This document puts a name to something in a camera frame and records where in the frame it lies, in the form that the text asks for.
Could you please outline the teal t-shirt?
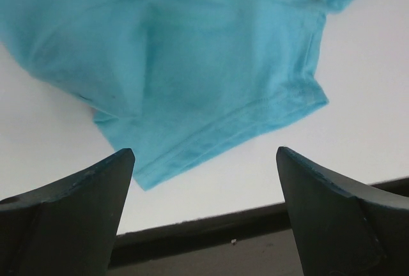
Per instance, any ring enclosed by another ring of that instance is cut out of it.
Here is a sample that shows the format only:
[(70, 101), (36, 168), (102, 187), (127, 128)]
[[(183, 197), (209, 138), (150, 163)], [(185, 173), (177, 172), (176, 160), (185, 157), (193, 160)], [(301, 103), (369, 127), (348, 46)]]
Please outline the teal t-shirt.
[(1, 41), (95, 109), (144, 190), (328, 100), (326, 17), (353, 0), (1, 0)]

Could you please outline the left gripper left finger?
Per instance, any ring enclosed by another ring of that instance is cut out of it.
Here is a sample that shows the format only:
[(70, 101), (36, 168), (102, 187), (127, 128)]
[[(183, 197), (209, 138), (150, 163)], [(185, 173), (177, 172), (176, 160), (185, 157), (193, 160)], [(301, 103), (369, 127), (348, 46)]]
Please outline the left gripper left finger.
[(135, 156), (91, 167), (1, 201), (1, 275), (105, 275)]

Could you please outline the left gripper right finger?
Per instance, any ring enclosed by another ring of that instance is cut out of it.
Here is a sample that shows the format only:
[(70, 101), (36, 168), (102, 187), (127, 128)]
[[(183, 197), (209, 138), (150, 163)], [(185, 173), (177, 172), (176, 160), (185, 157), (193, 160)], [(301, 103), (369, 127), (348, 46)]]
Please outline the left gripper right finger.
[(408, 275), (408, 197), (287, 147), (277, 170), (304, 275)]

